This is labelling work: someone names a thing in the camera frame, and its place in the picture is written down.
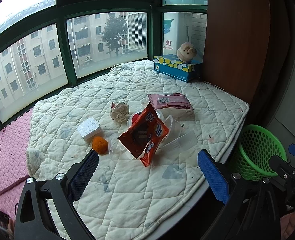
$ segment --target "red snack wrapper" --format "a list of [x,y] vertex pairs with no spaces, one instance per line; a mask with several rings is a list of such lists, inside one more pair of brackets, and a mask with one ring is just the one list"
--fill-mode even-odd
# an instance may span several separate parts
[[134,158],[137,159],[144,152],[140,161],[148,167],[160,142],[168,133],[169,129],[151,104],[148,104],[128,131],[121,134],[118,139]]

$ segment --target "tissue box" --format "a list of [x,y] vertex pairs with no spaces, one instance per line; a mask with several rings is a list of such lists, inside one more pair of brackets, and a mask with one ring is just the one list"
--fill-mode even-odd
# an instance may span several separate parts
[[99,122],[93,118],[86,119],[77,127],[77,130],[84,140],[87,140],[102,131]]
[[168,54],[154,57],[154,70],[184,82],[200,77],[201,62],[192,60],[184,63],[176,55]]

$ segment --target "white quilted blanket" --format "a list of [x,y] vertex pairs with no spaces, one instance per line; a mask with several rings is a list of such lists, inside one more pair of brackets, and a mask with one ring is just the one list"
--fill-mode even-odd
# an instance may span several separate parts
[[[204,181],[198,152],[205,148],[218,161],[249,110],[248,104],[212,85],[185,83],[153,68],[148,60],[123,64],[33,108],[28,168],[38,180],[47,180],[80,162],[91,148],[76,130],[87,118],[99,120],[103,136],[126,131],[126,121],[110,118],[111,102],[124,101],[132,114],[148,93],[182,93],[194,107],[195,121],[181,121],[198,138],[198,145],[189,151],[157,152],[147,168],[137,160],[117,163],[109,155],[100,156],[89,185],[74,203],[98,240],[143,239],[175,213]],[[68,238],[53,202],[49,207],[61,236]]]

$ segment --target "blue tissue box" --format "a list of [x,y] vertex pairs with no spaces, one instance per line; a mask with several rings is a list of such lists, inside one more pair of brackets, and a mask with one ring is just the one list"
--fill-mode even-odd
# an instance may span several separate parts
[[200,77],[201,62],[192,60],[184,63],[176,55],[168,54],[154,57],[154,70],[168,76],[189,82]]

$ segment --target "pink foam floor mat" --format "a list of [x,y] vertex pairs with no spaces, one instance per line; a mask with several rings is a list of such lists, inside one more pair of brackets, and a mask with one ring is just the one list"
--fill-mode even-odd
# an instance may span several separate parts
[[25,151],[30,135],[32,109],[0,132],[0,195],[28,176]]
[[15,219],[15,204],[19,202],[25,180],[0,195],[0,209]]

